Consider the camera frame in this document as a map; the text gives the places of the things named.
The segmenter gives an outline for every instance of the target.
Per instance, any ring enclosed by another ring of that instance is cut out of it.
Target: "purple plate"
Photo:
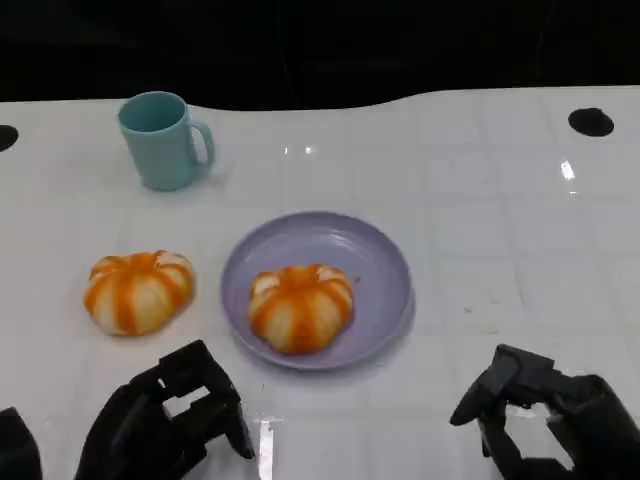
[[[266,270],[313,263],[338,267],[348,275],[354,292],[354,318],[321,352],[283,355],[249,327],[251,281]],[[280,217],[249,234],[227,261],[221,294],[225,313],[244,345],[265,360],[300,370],[359,362],[405,333],[414,314],[409,267],[398,247],[368,223],[327,212]]]

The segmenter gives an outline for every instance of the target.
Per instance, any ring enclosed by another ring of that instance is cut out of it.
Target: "white table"
[[[256,447],[272,431],[262,480],[498,478],[475,427],[447,419],[499,342],[603,374],[640,416],[640,90],[444,92],[318,112],[194,107],[218,164],[171,194],[139,184],[120,103],[0,104],[0,124],[20,131],[0,153],[0,406],[25,418],[46,479],[72,478],[118,385],[196,338],[238,387]],[[569,127],[571,111],[591,106],[613,118],[609,137]],[[304,209],[374,223],[411,266],[413,330],[359,368],[268,366],[223,316],[233,246]],[[105,336],[81,303],[90,267],[159,248],[193,261],[195,302],[157,335]],[[558,452],[540,417],[511,425],[525,454]],[[226,441],[211,451],[193,478],[258,477]]]

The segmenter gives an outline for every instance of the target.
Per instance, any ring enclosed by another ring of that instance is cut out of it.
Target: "plate rim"
[[[227,305],[227,300],[224,295],[224,288],[226,284],[226,278],[230,275],[231,263],[234,257],[236,257],[242,247],[246,245],[246,243],[259,235],[261,231],[267,230],[271,228],[274,224],[284,223],[286,221],[290,221],[295,219],[296,217],[310,217],[310,216],[322,216],[322,217],[336,217],[342,220],[355,221],[365,225],[369,229],[373,229],[378,235],[380,235],[398,254],[398,258],[401,260],[401,270],[403,274],[406,275],[406,278],[409,283],[409,293],[407,296],[407,302],[402,310],[402,313],[399,315],[398,321],[396,322],[394,328],[390,331],[389,334],[382,337],[378,342],[375,342],[370,348],[363,350],[358,355],[354,355],[353,358],[350,358],[347,361],[334,361],[330,363],[323,363],[319,365],[314,365],[313,363],[304,363],[301,364],[295,361],[296,356],[288,356],[283,354],[278,354],[278,352],[273,351],[272,355],[269,355],[267,352],[264,352],[258,348],[256,348],[253,344],[251,344],[248,339],[244,337],[244,335],[238,330],[238,327],[231,320],[229,306]],[[273,218],[261,225],[257,226],[253,230],[249,231],[242,239],[233,247],[231,254],[227,258],[224,268],[222,270],[222,274],[220,276],[220,287],[219,287],[220,300],[222,303],[222,309],[224,311],[224,316],[231,326],[231,330],[233,331],[234,337],[244,345],[247,350],[249,350],[253,355],[260,357],[262,360],[271,363],[273,365],[279,365],[282,367],[287,367],[290,369],[300,370],[300,371],[326,371],[326,370],[334,370],[338,368],[348,368],[355,364],[359,364],[360,362],[375,356],[385,347],[387,347],[394,340],[398,339],[401,336],[404,336],[405,333],[400,334],[401,330],[405,327],[411,325],[411,321],[415,316],[415,307],[416,307],[416,295],[415,290],[413,288],[413,282],[411,278],[411,269],[409,268],[409,264],[407,263],[406,258],[404,257],[402,250],[400,247],[396,245],[396,243],[389,238],[389,236],[380,230],[375,225],[362,220],[360,218],[346,215],[343,213],[330,212],[326,210],[311,210],[311,211],[302,211],[295,212],[290,214],[281,215],[279,217]]]

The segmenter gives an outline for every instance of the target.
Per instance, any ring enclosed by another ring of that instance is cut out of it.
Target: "mug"
[[[189,118],[186,102],[168,92],[147,92],[130,98],[118,112],[142,183],[153,190],[171,191],[189,185],[213,164],[209,127]],[[207,159],[199,162],[191,128],[200,131]]]

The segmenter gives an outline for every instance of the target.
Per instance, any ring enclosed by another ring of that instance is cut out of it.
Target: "orange pastry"
[[[312,353],[327,347],[352,312],[347,276],[326,265],[264,272],[251,285],[251,329],[281,353]]]
[[[193,293],[191,263],[158,250],[104,257],[91,270],[84,305],[105,332],[143,335],[165,325]]]

